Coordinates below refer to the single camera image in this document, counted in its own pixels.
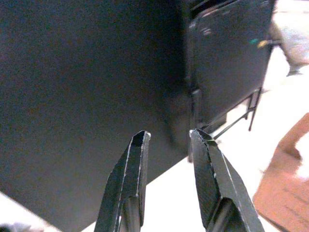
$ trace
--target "black panel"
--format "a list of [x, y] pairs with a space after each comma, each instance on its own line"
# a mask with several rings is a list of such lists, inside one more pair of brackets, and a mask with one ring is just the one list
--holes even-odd
[[114, 166], [96, 222], [96, 232], [137, 232], [144, 222], [147, 159], [150, 134], [132, 137]]
[[214, 139], [192, 130], [194, 173], [202, 223], [208, 232], [264, 232], [243, 181]]
[[96, 220], [136, 131], [151, 181], [186, 156], [173, 1], [1, 1], [0, 190], [63, 231]]

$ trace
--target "white floor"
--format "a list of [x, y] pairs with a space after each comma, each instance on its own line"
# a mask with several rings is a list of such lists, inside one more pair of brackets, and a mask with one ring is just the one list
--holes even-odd
[[[242, 120], [222, 135], [218, 144], [242, 177], [249, 195], [256, 192], [263, 171], [267, 168], [280, 139], [309, 112], [309, 72], [289, 76], [288, 64], [280, 49], [275, 49], [270, 61], [265, 89], [253, 130], [248, 132], [249, 120]], [[228, 122], [245, 112], [240, 105], [228, 114]], [[147, 185], [145, 221], [142, 232], [178, 231], [204, 232], [202, 227], [193, 165], [180, 161]], [[24, 222], [44, 231], [56, 231], [46, 222], [0, 194], [1, 223]], [[261, 218], [266, 232], [278, 231]], [[83, 232], [92, 232], [94, 224]]]

